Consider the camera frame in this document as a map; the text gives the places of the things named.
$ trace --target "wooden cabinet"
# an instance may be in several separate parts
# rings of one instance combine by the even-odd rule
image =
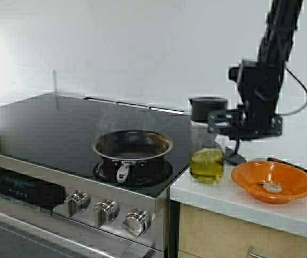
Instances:
[[[181,205],[180,257],[250,258],[250,246],[265,258],[307,258],[307,238]]]

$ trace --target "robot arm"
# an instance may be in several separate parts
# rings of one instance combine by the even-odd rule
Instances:
[[[234,110],[211,113],[211,132],[236,140],[282,134],[282,118],[275,109],[302,1],[273,0],[258,60],[243,60],[229,70],[229,79],[237,83],[242,104]]]

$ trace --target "cooking oil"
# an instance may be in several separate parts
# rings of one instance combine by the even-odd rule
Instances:
[[[204,148],[191,156],[191,174],[206,183],[216,183],[223,176],[224,157],[221,149]]]

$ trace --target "oven door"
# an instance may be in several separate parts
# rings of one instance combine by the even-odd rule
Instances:
[[[162,258],[162,252],[0,198],[0,258]]]

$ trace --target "oven handle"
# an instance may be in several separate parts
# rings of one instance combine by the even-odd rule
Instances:
[[[92,247],[85,246],[81,243],[75,242],[71,239],[64,238],[55,233],[49,232],[42,228],[36,227],[34,225],[28,224],[24,221],[9,217],[0,212],[0,222],[5,223],[14,227],[15,229],[21,230],[23,232],[29,233],[30,235],[36,236],[40,239],[45,239],[53,244],[64,247],[67,250],[81,254],[85,257],[92,258],[134,258],[139,253],[137,252],[137,247],[132,248],[131,246],[124,252],[121,256],[114,256],[103,250],[95,249]],[[138,258],[146,257],[147,253],[143,256],[142,254],[137,256]]]

